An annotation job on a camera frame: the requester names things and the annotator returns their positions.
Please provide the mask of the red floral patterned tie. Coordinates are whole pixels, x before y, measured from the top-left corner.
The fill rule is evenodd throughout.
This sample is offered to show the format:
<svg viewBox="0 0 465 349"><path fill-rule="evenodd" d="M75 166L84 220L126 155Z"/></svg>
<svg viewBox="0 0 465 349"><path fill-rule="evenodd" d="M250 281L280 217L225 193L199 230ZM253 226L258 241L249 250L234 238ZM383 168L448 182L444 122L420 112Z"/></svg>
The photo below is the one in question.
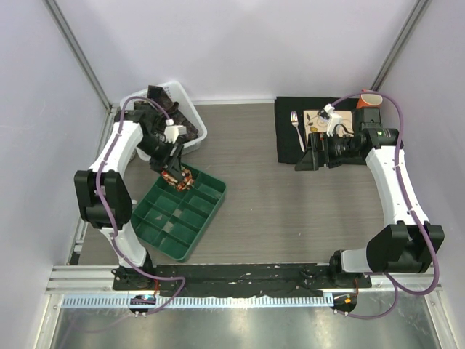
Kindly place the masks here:
<svg viewBox="0 0 465 349"><path fill-rule="evenodd" d="M186 167L182 167L180 173L177 174L162 171L161 177L165 182L179 192L190 190L195 183L193 173Z"/></svg>

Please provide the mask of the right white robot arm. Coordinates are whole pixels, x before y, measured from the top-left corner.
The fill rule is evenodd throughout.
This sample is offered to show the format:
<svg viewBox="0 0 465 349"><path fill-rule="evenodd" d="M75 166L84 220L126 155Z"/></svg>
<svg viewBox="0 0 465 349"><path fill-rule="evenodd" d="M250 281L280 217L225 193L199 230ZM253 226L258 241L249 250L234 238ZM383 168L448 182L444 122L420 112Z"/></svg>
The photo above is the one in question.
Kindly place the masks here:
<svg viewBox="0 0 465 349"><path fill-rule="evenodd" d="M441 226L430 223L416 198L405 166L401 131L383 127L378 108L356 110L353 116L361 116L362 121L344 136L338 132L345 127L342 115L333 105L327 104L317 115L327 123L326 130L308 134L295 169L365 164L375 180L384 216L384 228L366 246L334 253L329 281L343 287L355 273L425 273L431 268L432 283L423 293L432 291L440 279L437 252L445 234Z"/></svg>

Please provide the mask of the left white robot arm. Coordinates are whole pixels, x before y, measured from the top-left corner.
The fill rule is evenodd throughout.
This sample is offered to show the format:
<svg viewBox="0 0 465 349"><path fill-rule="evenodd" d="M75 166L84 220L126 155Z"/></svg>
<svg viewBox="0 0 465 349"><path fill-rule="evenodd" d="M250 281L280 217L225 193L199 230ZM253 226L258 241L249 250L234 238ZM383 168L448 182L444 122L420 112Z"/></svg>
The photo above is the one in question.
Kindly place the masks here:
<svg viewBox="0 0 465 349"><path fill-rule="evenodd" d="M158 135L156 116L121 111L101 154L87 170L74 175L81 219L101 232L117 255L119 266L112 271L117 290L146 290L155 283L150 254L131 223L133 203L124 182L133 152L147 156L150 168L176 190L189 190L193 185L192 172L181 163L185 127L169 119Z"/></svg>

